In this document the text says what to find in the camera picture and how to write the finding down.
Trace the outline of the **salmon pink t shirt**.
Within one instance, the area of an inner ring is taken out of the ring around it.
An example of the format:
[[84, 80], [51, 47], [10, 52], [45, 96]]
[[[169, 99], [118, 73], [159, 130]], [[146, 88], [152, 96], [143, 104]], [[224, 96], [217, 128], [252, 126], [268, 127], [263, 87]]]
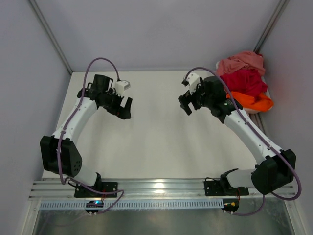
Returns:
[[242, 51], [235, 55], [222, 59], [218, 63], [217, 74], [231, 74], [240, 69], [255, 69], [261, 76], [264, 76], [266, 69], [264, 68], [264, 58], [262, 54], [253, 51]]

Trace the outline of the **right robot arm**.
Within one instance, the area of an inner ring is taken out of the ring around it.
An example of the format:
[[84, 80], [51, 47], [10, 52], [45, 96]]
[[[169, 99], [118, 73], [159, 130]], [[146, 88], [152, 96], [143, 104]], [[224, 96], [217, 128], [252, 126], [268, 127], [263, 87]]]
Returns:
[[255, 188], [269, 194], [291, 183], [294, 179], [296, 156], [290, 149], [283, 150], [274, 144], [249, 118], [237, 101], [227, 96], [223, 84], [216, 77], [202, 79], [191, 73], [183, 79], [188, 87], [179, 97], [180, 107], [190, 115], [189, 105], [195, 110], [208, 108], [211, 114], [232, 130], [252, 153], [256, 166], [253, 169], [233, 169], [221, 175], [219, 189], [231, 194], [236, 188]]

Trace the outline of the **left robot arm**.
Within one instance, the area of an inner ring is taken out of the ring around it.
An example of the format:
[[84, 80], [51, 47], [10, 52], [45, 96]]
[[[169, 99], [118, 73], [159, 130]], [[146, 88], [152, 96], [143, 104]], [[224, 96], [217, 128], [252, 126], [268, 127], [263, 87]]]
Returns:
[[76, 197], [116, 196], [115, 191], [105, 188], [99, 173], [84, 165], [76, 143], [100, 107], [122, 120], [131, 118], [132, 98], [128, 97], [126, 104], [121, 105], [130, 86], [126, 80], [114, 82], [110, 77], [96, 74], [92, 82], [83, 84], [65, 122], [51, 136], [43, 136], [40, 140], [44, 170], [59, 175], [62, 184], [73, 181]]

